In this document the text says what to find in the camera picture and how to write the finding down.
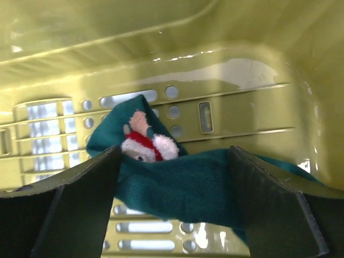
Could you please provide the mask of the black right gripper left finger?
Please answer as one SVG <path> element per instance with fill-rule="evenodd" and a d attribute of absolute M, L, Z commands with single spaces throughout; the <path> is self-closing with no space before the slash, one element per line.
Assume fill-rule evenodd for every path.
<path fill-rule="evenodd" d="M 1 257 L 100 257 L 121 164 L 111 147 L 17 190 L 1 192 Z"/>

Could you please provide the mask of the dark green socks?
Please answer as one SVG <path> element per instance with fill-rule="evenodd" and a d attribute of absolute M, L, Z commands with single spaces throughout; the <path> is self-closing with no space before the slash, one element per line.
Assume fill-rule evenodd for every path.
<path fill-rule="evenodd" d="M 229 175 L 228 149 L 191 155 L 176 143 L 176 157 L 166 160 L 153 146 L 154 138 L 175 139 L 143 95 L 116 105 L 92 133 L 86 150 L 90 156 L 112 146 L 125 150 L 144 141 L 154 161 L 124 154 L 115 197 L 128 208 L 163 220 L 210 223 L 229 227 L 246 241 L 245 230 Z"/>

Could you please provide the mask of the olive green plastic bin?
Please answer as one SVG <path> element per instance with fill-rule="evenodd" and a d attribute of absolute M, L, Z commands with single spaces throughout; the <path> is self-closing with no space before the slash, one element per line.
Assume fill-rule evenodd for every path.
<path fill-rule="evenodd" d="M 343 191 L 343 1 L 1 1 L 1 192 L 95 156 L 143 95 L 166 160 L 237 146 Z M 128 208 L 100 257 L 252 257 L 231 228 Z"/>

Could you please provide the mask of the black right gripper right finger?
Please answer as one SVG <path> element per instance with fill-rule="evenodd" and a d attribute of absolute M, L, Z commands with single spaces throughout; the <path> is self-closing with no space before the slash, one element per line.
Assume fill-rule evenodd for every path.
<path fill-rule="evenodd" d="M 232 146 L 230 174 L 252 257 L 343 257 L 343 191 Z"/>

